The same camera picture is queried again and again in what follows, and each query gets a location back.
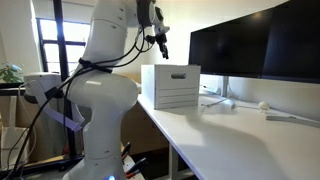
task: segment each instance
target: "white box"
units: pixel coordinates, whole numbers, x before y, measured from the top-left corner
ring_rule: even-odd
[[[200,66],[142,65],[141,91],[154,109],[198,105]]]

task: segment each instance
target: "black pole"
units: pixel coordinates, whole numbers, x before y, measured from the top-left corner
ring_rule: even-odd
[[[58,35],[58,47],[59,47],[59,61],[61,70],[61,81],[65,81],[69,77],[66,41],[63,32],[63,13],[62,13],[62,3],[61,0],[53,0],[54,16],[57,23],[57,35]],[[72,119],[71,103],[67,101],[66,106],[66,117]],[[68,133],[68,144],[70,149],[70,157],[75,157],[77,155],[74,132],[67,129]]]

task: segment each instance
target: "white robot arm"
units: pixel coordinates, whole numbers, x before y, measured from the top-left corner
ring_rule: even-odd
[[[77,71],[99,64],[111,72],[124,54],[128,27],[144,29],[154,25],[155,36],[149,36],[149,40],[156,41],[163,57],[168,58],[165,33],[169,28],[163,25],[161,10],[154,4],[155,0],[99,0],[81,58],[84,66],[79,65]],[[121,159],[120,131],[124,114],[137,101],[136,84],[98,68],[74,78],[68,92],[71,102],[91,108],[92,117],[83,128],[85,157],[63,180],[127,179]]]

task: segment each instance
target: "desk leg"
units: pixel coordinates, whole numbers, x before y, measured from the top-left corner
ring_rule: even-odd
[[[181,180],[187,177],[193,176],[193,172],[190,169],[178,171],[178,159],[179,154],[177,151],[169,145],[169,174],[164,177],[157,178],[155,180]]]

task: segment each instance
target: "white desk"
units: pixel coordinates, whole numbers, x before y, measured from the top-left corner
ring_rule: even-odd
[[[138,100],[199,179],[320,179],[319,128],[267,121],[257,109],[201,106],[218,101],[207,96],[199,106],[163,110]]]

